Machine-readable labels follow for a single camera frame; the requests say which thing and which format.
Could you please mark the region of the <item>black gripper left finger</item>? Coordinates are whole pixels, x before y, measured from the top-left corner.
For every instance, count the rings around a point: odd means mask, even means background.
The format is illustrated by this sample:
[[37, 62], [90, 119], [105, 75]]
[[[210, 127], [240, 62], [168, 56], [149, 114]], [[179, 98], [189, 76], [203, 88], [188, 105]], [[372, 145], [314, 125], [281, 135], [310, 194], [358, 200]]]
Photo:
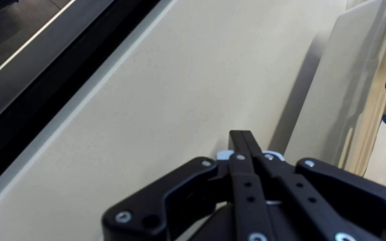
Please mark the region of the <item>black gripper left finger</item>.
[[262, 157], [251, 131], [232, 130], [226, 158], [193, 158], [109, 208], [104, 240], [176, 241], [203, 221], [192, 241], [271, 241], [271, 216], [255, 170]]

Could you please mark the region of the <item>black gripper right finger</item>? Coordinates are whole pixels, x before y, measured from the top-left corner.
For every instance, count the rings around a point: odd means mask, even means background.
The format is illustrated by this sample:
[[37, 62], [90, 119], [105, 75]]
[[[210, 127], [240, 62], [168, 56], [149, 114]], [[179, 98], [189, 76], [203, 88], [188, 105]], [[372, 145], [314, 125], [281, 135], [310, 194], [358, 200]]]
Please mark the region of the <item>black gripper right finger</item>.
[[264, 190], [307, 241], [386, 241], [386, 186], [319, 159], [293, 166], [258, 143], [251, 154]]

